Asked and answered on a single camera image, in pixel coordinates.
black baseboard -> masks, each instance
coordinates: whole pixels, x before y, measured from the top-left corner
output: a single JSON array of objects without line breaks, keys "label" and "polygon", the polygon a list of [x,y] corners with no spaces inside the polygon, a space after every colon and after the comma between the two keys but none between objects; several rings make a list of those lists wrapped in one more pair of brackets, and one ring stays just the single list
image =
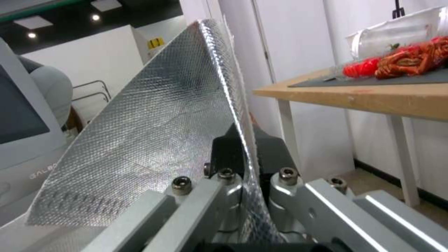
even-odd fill
[{"label": "black baseboard", "polygon": [[[368,164],[366,164],[366,163],[364,163],[362,161],[359,161],[356,158],[353,161],[354,161],[355,167],[357,169],[359,168],[359,169],[363,169],[363,170],[365,170],[367,172],[370,172],[373,175],[375,175],[377,177],[380,177],[380,178],[386,180],[387,182],[389,182],[389,183],[391,183],[393,185],[396,185],[396,186],[401,188],[401,183],[400,183],[400,179],[399,178],[397,178],[395,176],[392,176],[390,174],[387,174],[387,173],[385,173],[385,172],[383,172],[383,171],[381,171],[381,170],[379,170],[379,169],[377,169],[377,168],[375,168],[375,167],[373,167],[371,165],[368,165]],[[438,206],[438,207],[448,211],[448,200],[440,198],[439,196],[434,195],[434,194],[432,194],[432,193],[430,193],[428,191],[425,191],[425,190],[423,190],[421,188],[417,188],[417,191],[418,191],[418,196],[422,200],[427,201],[427,202],[429,202],[429,203],[431,203],[433,205],[436,205],[436,206]]]}]

yellow sign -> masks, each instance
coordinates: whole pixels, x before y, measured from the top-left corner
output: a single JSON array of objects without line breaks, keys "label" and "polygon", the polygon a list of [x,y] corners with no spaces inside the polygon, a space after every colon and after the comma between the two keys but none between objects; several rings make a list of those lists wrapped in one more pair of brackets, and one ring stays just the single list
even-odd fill
[{"label": "yellow sign", "polygon": [[154,49],[154,48],[156,48],[158,46],[161,46],[163,44],[165,44],[164,39],[162,37],[158,37],[158,38],[151,39],[151,40],[148,41],[148,48],[149,49]]}]

white container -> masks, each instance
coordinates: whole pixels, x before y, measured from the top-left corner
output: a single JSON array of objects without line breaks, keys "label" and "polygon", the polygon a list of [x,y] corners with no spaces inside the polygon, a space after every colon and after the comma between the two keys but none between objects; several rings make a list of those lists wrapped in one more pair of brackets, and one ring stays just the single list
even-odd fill
[{"label": "white container", "polygon": [[346,37],[355,60],[381,56],[400,46],[448,35],[448,7],[436,7],[392,19]]}]

floor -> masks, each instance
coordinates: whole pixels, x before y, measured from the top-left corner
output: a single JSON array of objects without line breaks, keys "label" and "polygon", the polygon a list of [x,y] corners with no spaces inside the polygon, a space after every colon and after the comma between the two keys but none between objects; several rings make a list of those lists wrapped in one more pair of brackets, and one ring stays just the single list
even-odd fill
[{"label": "floor", "polygon": [[[339,177],[346,180],[355,195],[368,191],[384,190],[403,201],[401,188],[362,169],[355,169]],[[448,230],[448,211],[425,201],[421,201],[420,205],[414,207],[414,209]]]}]

ceiling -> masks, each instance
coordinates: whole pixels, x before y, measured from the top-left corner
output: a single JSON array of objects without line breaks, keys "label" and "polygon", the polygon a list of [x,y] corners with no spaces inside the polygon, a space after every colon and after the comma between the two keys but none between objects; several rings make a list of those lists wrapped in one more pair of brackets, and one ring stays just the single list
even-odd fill
[{"label": "ceiling", "polygon": [[[4,11],[6,8],[2,6],[16,1],[8,11]],[[122,7],[106,12],[98,11],[90,4],[90,0],[27,0],[28,5],[21,4],[24,1],[0,1],[0,37],[16,54],[32,52],[128,24],[140,27],[182,15],[178,0],[118,0]],[[101,19],[93,22],[92,14],[98,14]],[[53,25],[32,30],[37,37],[30,39],[27,36],[30,30],[13,21],[35,15]]]}]

